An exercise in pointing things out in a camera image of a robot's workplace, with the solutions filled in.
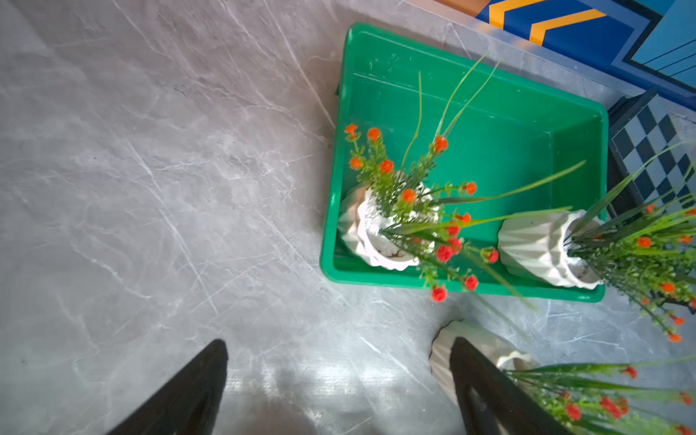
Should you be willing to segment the orange flower pot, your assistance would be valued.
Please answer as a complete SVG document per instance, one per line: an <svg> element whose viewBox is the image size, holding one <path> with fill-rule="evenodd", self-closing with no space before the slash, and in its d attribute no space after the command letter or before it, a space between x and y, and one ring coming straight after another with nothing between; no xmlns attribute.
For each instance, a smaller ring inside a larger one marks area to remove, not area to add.
<svg viewBox="0 0 696 435"><path fill-rule="evenodd" d="M512 275L554 287L612 286L670 342L681 342L684 320L669 307L695 306L695 194L687 187L694 166L657 198L607 220L599 217L656 160L650 158L588 210L516 213L505 219L498 232L500 262Z"/></svg>

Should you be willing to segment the red flower pot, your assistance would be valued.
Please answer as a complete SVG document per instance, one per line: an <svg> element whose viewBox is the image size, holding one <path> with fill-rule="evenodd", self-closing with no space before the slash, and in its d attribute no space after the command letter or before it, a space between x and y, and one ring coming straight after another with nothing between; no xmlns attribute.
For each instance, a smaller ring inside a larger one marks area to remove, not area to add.
<svg viewBox="0 0 696 435"><path fill-rule="evenodd" d="M458 339L468 340L501 374L574 434L695 433L694 427L636 405L678 402L694 413L694 389L658 389L610 381L618 375L635 380L641 368L657 362L540 365L505 338L466 321L450 322L431 344L431 374L453 402L457 397L451 354Z"/></svg>
<svg viewBox="0 0 696 435"><path fill-rule="evenodd" d="M337 230L352 254L374 268L416 269L437 302L452 289L474 293L485 285L519 296L518 286L500 264L498 235L490 246L479 246L463 235L477 221L458 212L458 206L476 202L476 183L436 187L428 181L449 147L447 130L437 130L424 154L402 166L389 157L379 129L360 132L349 125L344 131L357 184L341 201ZM516 213L500 217L500 226Z"/></svg>

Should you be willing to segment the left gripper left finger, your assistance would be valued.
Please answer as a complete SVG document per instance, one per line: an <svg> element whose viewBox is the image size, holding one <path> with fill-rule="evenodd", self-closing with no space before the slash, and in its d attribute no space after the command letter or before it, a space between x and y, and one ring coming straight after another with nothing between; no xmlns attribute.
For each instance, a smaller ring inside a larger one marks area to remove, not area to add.
<svg viewBox="0 0 696 435"><path fill-rule="evenodd" d="M210 434L227 380L224 341L208 344L112 434Z"/></svg>

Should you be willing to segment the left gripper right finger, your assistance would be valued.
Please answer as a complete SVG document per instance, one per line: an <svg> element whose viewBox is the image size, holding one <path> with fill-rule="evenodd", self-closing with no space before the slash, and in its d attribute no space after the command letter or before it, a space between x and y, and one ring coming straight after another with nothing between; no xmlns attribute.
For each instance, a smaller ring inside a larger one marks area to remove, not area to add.
<svg viewBox="0 0 696 435"><path fill-rule="evenodd" d="M449 367L466 433L569 433L468 340L455 339Z"/></svg>

